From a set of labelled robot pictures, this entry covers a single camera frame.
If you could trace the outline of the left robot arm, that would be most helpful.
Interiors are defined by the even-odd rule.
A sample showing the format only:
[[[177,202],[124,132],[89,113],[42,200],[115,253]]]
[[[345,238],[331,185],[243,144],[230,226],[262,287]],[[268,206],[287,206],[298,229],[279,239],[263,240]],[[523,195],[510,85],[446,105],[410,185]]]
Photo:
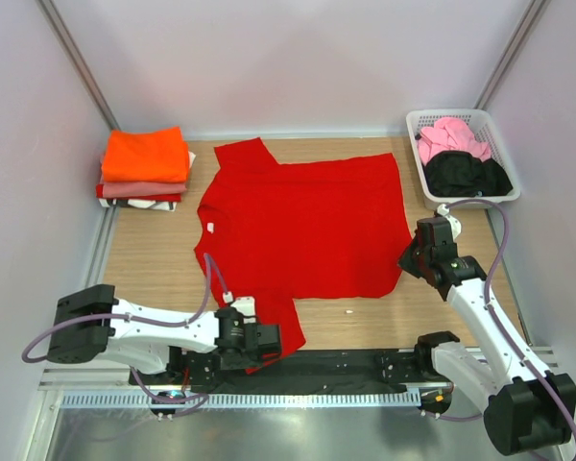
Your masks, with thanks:
[[[99,284],[58,301],[47,360],[81,364],[96,358],[154,375],[165,384],[184,372],[179,353],[215,354],[228,370],[258,368],[281,355],[280,328],[264,325],[253,297],[223,294],[225,305],[191,313],[146,307],[118,299],[115,287]]]

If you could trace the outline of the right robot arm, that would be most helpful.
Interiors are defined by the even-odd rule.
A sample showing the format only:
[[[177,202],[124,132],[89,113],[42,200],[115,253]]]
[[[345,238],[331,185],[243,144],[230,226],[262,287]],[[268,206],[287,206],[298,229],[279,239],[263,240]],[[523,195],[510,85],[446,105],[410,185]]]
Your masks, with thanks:
[[[458,386],[478,408],[499,453],[573,442],[576,457],[576,384],[567,374],[554,374],[525,343],[492,291],[492,275],[474,257],[459,255],[459,226],[450,215],[420,219],[399,266],[461,315],[484,358],[476,359],[449,331],[430,333],[415,346],[415,372]]]

